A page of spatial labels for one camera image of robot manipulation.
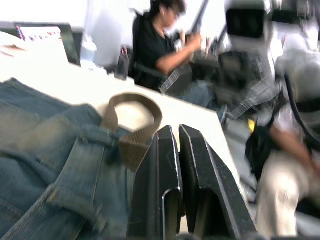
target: beige pants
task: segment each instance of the beige pants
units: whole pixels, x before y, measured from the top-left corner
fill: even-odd
[[[297,235],[298,202],[306,197],[320,206],[320,178],[279,151],[271,153],[257,189],[257,231],[267,237]]]

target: plaid fabric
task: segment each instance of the plaid fabric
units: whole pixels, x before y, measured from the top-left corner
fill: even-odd
[[[167,80],[160,83],[159,90],[162,94],[170,93],[179,95],[192,83],[192,68],[189,64],[179,66]]]
[[[259,56],[249,54],[251,65],[250,84],[240,93],[241,102],[230,106],[227,117],[238,119],[249,109],[256,112],[270,111],[274,108],[273,99],[281,92],[281,84],[276,82],[272,73],[266,70]]]

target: white wall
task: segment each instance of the white wall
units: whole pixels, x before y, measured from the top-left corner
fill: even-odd
[[[117,63],[120,46],[132,46],[135,14],[129,8],[140,12],[150,8],[150,0],[7,0],[0,4],[0,21],[63,22],[73,28],[85,28],[97,45],[95,62],[100,65]],[[186,0],[186,4],[186,16],[181,17],[175,29],[188,31],[192,27],[202,0]],[[224,1],[210,0],[203,19],[203,35],[218,36],[225,22]]]
[[[70,23],[74,28],[83,28],[87,2],[88,0],[2,0],[0,21]]]
[[[177,22],[175,29],[188,31],[201,7],[202,0],[186,0],[187,13]],[[134,8],[140,12],[150,8],[150,0],[94,0],[91,21],[87,33],[97,45],[95,63],[115,64],[122,44],[132,46]],[[226,23],[224,1],[210,0],[203,19],[202,33],[205,37],[219,36]]]

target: black bag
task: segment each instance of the black bag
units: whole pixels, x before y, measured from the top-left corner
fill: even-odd
[[[276,114],[285,104],[286,100],[281,92],[276,101],[270,122],[266,126],[256,126],[245,144],[245,156],[250,163],[251,172],[255,175],[257,181],[261,178],[264,165],[270,156],[271,150],[279,150],[279,147],[270,136],[270,128],[274,123]]]

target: dark hair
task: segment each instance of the dark hair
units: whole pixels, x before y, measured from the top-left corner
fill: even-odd
[[[179,14],[186,13],[185,0],[151,0],[150,5],[149,17],[152,19],[160,13],[161,5],[167,9],[176,9]]]

